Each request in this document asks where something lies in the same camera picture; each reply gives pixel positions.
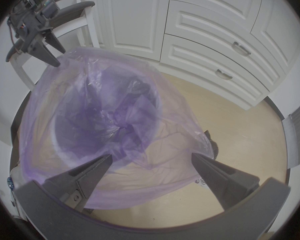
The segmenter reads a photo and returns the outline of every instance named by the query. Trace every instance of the translucent plastic bag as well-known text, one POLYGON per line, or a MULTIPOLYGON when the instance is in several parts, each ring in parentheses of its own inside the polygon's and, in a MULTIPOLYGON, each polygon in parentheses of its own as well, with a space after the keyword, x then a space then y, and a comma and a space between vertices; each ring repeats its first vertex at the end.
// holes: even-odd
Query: translucent plastic bag
POLYGON ((27 181, 43 183, 112 154, 86 208, 120 209, 195 181, 192 152, 213 158, 184 97, 147 62, 87 47, 58 59, 24 111, 19 151, 27 181))

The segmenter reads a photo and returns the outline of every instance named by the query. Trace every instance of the wire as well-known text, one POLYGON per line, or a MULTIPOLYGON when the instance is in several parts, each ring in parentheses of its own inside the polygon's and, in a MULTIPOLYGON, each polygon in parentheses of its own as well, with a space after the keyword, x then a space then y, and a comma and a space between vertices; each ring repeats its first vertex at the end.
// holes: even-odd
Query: wire
POLYGON ((11 42, 13 44, 14 49, 16 50, 17 54, 21 54, 21 52, 17 49, 16 45, 14 44, 14 41, 13 41, 13 38, 12 38, 11 24, 9 24, 9 31, 10 31, 11 42))

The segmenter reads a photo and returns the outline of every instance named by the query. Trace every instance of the wooden floor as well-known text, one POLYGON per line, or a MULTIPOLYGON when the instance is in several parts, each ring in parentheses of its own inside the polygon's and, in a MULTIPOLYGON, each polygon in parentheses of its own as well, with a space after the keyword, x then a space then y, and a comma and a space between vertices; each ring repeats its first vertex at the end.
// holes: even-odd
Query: wooden floor
MULTIPOLYGON (((285 182, 287 151, 280 118, 264 101, 243 110, 190 82, 164 74, 187 99, 203 131, 219 146, 217 161, 256 175, 262 184, 285 182)), ((198 222, 223 212, 212 192, 196 183, 150 202, 121 210, 94 210, 93 218, 137 228, 166 228, 198 222)))

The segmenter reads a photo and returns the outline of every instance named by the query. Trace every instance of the metal handle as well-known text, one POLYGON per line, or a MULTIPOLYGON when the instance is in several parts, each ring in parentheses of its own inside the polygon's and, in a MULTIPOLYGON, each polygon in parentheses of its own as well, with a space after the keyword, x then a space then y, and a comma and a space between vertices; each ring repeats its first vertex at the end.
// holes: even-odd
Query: metal handle
POLYGON ((226 74, 226 73, 223 73, 223 72, 222 72, 221 70, 219 70, 219 69, 216 71, 216 75, 217 75, 218 77, 224 79, 224 80, 230 80, 230 79, 232 79, 232 76, 230 76, 230 75, 228 75, 228 74, 226 74))
POLYGON ((251 54, 251 52, 249 52, 244 46, 242 46, 241 44, 239 44, 238 42, 234 42, 232 44, 232 48, 233 50, 235 50, 237 53, 243 55, 243 56, 248 56, 251 54))

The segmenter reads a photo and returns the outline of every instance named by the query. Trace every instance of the chair leg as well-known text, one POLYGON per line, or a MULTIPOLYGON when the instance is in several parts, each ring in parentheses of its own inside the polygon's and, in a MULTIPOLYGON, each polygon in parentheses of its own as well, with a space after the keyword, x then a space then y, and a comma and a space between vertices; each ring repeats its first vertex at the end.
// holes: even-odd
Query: chair leg
POLYGON ((34 82, 32 82, 32 80, 30 79, 30 77, 24 71, 23 67, 18 66, 17 62, 16 62, 16 60, 14 58, 10 59, 10 63, 12 65, 14 71, 16 71, 16 74, 22 80, 22 82, 30 89, 30 91, 33 91, 34 88, 35 88, 35 84, 34 84, 34 82))
POLYGON ((96 27, 95 27, 94 21, 93 21, 92 8, 87 7, 87 8, 84 9, 84 12, 86 14, 86 19, 87 19, 87 23, 88 23, 88 30, 89 30, 89 34, 90 34, 90 37, 91 37, 92 45, 93 45, 93 47, 100 48, 96 27))
POLYGON ((80 46, 86 46, 86 42, 84 40, 84 34, 82 32, 82 28, 80 27, 76 31, 77 31, 77 37, 78 37, 80 46))

